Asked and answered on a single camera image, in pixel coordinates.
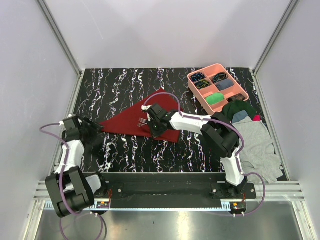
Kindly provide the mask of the red cloth napkin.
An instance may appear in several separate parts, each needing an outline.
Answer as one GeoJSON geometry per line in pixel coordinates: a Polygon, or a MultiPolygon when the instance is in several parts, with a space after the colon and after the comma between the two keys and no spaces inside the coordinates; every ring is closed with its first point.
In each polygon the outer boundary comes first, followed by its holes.
{"type": "MultiPolygon", "coordinates": [[[[151,100],[148,105],[159,104],[166,111],[177,110],[178,103],[173,97],[166,94],[164,89],[159,89],[150,95],[151,100]]],[[[147,120],[147,114],[142,111],[142,105],[148,100],[144,98],[133,106],[126,108],[121,113],[100,124],[104,127],[103,132],[119,135],[129,135],[137,137],[151,137],[148,125],[138,127],[139,118],[147,120]]]]}

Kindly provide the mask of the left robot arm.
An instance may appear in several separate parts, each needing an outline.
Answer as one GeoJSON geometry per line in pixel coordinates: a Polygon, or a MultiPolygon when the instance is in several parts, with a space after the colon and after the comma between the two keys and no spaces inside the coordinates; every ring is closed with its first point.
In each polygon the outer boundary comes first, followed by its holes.
{"type": "Polygon", "coordinates": [[[45,131],[44,127],[40,131],[61,142],[59,166],[46,177],[45,185],[57,216],[64,218],[93,206],[95,198],[103,198],[108,193],[108,185],[100,173],[85,176],[81,170],[85,147],[96,140],[103,126],[74,114],[68,115],[59,125],[65,128],[62,137],[45,131]]]}

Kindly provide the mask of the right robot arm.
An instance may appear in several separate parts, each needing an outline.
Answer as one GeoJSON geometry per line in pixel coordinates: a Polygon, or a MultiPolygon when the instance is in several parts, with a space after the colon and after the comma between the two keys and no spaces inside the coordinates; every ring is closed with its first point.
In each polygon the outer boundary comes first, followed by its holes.
{"type": "Polygon", "coordinates": [[[248,180],[239,159],[244,140],[223,114],[216,112],[212,116],[198,116],[166,111],[157,103],[143,105],[141,109],[147,114],[146,123],[153,138],[162,136],[168,130],[188,131],[203,136],[222,161],[228,195],[236,199],[244,194],[248,180]]]}

